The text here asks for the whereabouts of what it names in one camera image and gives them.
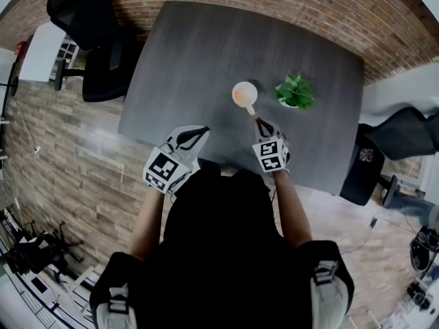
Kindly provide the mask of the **black mesh office chair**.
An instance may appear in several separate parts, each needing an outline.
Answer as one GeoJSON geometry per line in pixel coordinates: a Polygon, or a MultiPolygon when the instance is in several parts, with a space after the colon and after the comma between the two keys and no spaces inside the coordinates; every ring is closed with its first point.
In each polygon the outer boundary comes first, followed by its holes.
{"type": "Polygon", "coordinates": [[[395,117],[398,159],[439,152],[439,112],[425,117],[419,110],[407,107],[399,110],[395,117]]]}
{"type": "Polygon", "coordinates": [[[54,89],[61,90],[66,77],[81,76],[85,102],[125,97],[145,42],[119,24],[112,1],[48,0],[47,14],[87,52],[83,70],[68,69],[65,60],[58,63],[54,89]]]}
{"type": "Polygon", "coordinates": [[[425,127],[425,116],[413,107],[397,111],[377,126],[359,124],[348,173],[340,197],[364,206],[377,184],[394,188],[396,178],[389,182],[381,176],[385,159],[402,160],[436,153],[425,127]]]}

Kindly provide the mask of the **green plant in white pot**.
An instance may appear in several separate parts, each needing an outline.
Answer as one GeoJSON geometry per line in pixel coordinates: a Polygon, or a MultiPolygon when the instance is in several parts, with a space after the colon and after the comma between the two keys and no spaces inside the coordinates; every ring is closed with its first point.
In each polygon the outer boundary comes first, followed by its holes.
{"type": "Polygon", "coordinates": [[[314,82],[306,80],[300,73],[287,74],[284,82],[274,89],[277,99],[282,105],[301,110],[308,110],[314,105],[314,82]]]}

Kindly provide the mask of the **black glossy helmet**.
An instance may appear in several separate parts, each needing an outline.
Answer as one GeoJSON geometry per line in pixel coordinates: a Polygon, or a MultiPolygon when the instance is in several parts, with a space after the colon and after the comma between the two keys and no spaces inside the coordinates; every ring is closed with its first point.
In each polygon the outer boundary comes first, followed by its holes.
{"type": "Polygon", "coordinates": [[[429,250],[416,239],[410,243],[410,260],[416,271],[425,271],[430,264],[429,250]]]}

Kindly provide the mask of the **white desk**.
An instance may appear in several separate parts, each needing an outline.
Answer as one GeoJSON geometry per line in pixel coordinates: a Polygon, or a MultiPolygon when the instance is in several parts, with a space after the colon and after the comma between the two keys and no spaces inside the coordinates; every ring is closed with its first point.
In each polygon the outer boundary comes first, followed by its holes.
{"type": "Polygon", "coordinates": [[[55,80],[58,63],[65,60],[71,69],[80,48],[66,32],[52,22],[40,25],[27,48],[19,80],[49,82],[55,80]]]}

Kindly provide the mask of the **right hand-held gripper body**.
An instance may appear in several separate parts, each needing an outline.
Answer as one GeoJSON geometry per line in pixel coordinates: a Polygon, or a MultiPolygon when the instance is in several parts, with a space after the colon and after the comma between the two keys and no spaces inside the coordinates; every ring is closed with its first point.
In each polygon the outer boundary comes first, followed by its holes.
{"type": "Polygon", "coordinates": [[[266,141],[259,141],[252,148],[264,173],[288,170],[290,154],[283,136],[272,136],[266,141]]]}

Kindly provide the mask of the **black swivel chair base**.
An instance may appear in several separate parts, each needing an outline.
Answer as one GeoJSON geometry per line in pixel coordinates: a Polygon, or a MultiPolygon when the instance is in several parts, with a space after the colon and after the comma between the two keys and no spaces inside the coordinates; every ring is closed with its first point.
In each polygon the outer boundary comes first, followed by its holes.
{"type": "Polygon", "coordinates": [[[72,247],[82,245],[83,241],[68,243],[63,232],[65,225],[65,221],[61,221],[52,233],[34,234],[30,241],[14,244],[14,253],[18,256],[19,265],[24,266],[25,273],[31,271],[38,274],[49,265],[54,265],[65,274],[68,267],[66,255],[70,255],[78,263],[84,261],[71,251],[72,247]]]}

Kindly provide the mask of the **person's left forearm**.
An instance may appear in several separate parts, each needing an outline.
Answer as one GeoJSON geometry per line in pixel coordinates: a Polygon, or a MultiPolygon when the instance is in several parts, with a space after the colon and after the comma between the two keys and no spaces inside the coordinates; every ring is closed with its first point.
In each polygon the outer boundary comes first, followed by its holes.
{"type": "Polygon", "coordinates": [[[164,199],[163,193],[148,188],[128,245],[128,253],[139,260],[145,260],[160,245],[164,199]]]}

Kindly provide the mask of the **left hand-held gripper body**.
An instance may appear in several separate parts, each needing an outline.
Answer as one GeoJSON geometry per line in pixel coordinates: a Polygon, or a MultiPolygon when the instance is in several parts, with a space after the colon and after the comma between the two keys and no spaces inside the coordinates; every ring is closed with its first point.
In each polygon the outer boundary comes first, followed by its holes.
{"type": "Polygon", "coordinates": [[[178,143],[166,138],[153,148],[143,168],[143,181],[162,194],[174,194],[193,173],[194,139],[178,143]]]}

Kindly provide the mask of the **person's right forearm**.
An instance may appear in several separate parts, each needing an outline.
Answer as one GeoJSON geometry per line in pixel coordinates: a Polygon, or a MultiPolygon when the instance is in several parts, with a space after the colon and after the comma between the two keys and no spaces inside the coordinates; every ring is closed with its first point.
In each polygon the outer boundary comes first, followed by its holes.
{"type": "Polygon", "coordinates": [[[284,239],[297,249],[312,240],[311,227],[299,196],[286,170],[273,173],[284,239]]]}

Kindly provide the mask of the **white cup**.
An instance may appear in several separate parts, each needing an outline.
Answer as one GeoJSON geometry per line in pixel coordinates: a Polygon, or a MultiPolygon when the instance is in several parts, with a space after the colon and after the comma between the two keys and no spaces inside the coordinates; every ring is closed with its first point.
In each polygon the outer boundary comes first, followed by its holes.
{"type": "Polygon", "coordinates": [[[232,98],[234,103],[240,108],[245,108],[251,116],[255,115],[253,105],[257,97],[257,88],[250,82],[239,82],[233,87],[232,98]]]}

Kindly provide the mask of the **person's black clothed body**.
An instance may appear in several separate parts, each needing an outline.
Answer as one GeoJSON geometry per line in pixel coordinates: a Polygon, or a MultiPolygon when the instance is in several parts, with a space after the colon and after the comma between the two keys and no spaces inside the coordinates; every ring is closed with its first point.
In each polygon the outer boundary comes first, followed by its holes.
{"type": "Polygon", "coordinates": [[[115,252],[90,307],[96,329],[339,329],[355,285],[333,241],[284,239],[263,178],[199,169],[145,260],[115,252]]]}

